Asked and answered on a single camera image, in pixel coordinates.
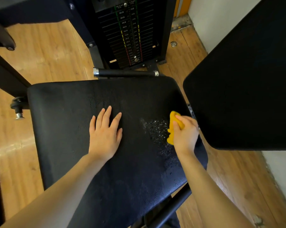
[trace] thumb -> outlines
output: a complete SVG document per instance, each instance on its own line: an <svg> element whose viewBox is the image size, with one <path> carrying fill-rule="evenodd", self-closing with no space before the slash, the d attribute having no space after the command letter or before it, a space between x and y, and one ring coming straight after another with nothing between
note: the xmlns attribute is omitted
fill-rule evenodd
<svg viewBox="0 0 286 228"><path fill-rule="evenodd" d="M179 124L176 121L173 121L172 124L174 125L174 133L179 134L181 131Z"/></svg>

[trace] black backrest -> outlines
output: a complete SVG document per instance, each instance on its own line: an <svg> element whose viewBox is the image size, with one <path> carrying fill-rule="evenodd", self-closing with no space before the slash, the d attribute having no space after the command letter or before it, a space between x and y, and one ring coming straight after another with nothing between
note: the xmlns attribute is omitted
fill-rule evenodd
<svg viewBox="0 0 286 228"><path fill-rule="evenodd" d="M286 0L261 0L183 87L214 148L286 150Z"/></svg>

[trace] silver bolt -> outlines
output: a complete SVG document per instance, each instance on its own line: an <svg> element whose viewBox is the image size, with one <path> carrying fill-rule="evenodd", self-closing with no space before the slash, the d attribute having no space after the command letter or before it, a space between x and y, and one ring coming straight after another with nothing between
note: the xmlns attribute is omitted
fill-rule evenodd
<svg viewBox="0 0 286 228"><path fill-rule="evenodd" d="M175 42L175 41L173 41L173 42L171 42L170 44L171 44L171 47L176 47L178 43Z"/></svg>
<svg viewBox="0 0 286 228"><path fill-rule="evenodd" d="M17 114L16 114L16 119L17 119L17 120L24 119L23 113L17 113Z"/></svg>

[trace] wooden floor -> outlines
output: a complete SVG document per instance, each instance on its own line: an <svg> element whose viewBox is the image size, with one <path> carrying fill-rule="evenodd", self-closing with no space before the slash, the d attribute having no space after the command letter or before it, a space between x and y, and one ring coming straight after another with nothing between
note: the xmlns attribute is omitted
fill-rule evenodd
<svg viewBox="0 0 286 228"><path fill-rule="evenodd" d="M17 48L0 48L6 59L30 83L93 79L88 49L68 20L59 23L15 25L8 28ZM192 26L171 33L167 63L159 69L175 78L181 90L184 78L207 55ZM30 112L14 120L12 97L0 90L0 185L6 219L43 192ZM267 172L260 152L218 151L204 140L208 172L226 195L253 222L267 228L286 228L286 203ZM195 200L190 196L177 215L182 228L202 228Z"/></svg>

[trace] yellow sponge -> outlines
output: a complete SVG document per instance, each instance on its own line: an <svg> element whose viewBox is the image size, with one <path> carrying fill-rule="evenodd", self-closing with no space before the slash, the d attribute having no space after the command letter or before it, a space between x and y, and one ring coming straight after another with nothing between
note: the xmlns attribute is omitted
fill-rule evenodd
<svg viewBox="0 0 286 228"><path fill-rule="evenodd" d="M179 119L176 118L176 115L180 115L178 112L176 111L171 111L169 117L170 117L170 122L169 122L169 129L167 130L170 135L167 139L167 142L171 145L174 145L174 125L173 125L173 121L176 121L179 124L180 129L184 129L185 125L183 124L183 122L181 122Z"/></svg>

